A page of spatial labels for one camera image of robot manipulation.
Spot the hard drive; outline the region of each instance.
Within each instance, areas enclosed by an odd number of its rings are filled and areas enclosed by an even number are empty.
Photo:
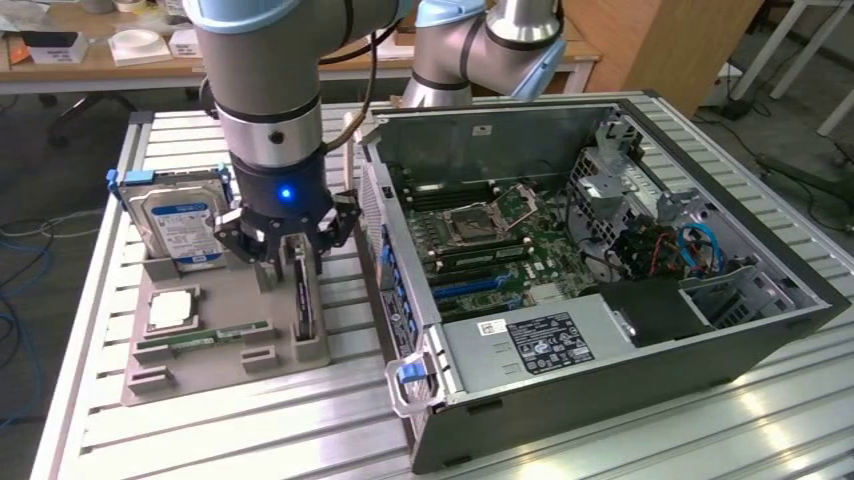
[[[226,265],[214,237],[217,217],[229,211],[231,174],[226,168],[193,172],[131,171],[109,175],[139,229],[150,259],[171,258],[181,272]]]

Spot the power supply label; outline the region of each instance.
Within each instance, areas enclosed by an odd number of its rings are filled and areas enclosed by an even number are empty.
[[[594,360],[593,351],[566,312],[509,323],[508,332],[525,369],[534,375]]]

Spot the metal work surface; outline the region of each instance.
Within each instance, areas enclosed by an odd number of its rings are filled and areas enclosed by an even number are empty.
[[[854,259],[665,102],[642,94],[629,98],[854,298]],[[325,109],[327,140],[358,107]],[[645,162],[678,188],[686,177],[664,157],[657,164],[654,148]],[[174,112],[131,126],[119,167],[186,169],[227,161],[217,121],[202,112]],[[341,153],[330,155],[327,168],[333,189],[342,189]],[[354,242],[325,262],[331,366],[126,408],[122,376],[143,254],[130,218],[111,199],[33,478],[413,477]],[[418,478],[781,478],[808,472],[836,478],[854,471],[852,371],[849,310],[732,384]]]

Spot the blue pcie slot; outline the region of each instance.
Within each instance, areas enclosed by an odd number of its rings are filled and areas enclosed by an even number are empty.
[[[488,292],[498,289],[508,281],[508,276],[496,277],[490,280],[470,283],[466,285],[458,285],[454,287],[438,288],[433,291],[433,298],[441,300],[443,298],[460,297],[461,295],[469,295],[470,293]]]

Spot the wooden cabinet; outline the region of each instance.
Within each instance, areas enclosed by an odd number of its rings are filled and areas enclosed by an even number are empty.
[[[564,0],[602,51],[589,92],[657,90],[693,115],[762,0]]]

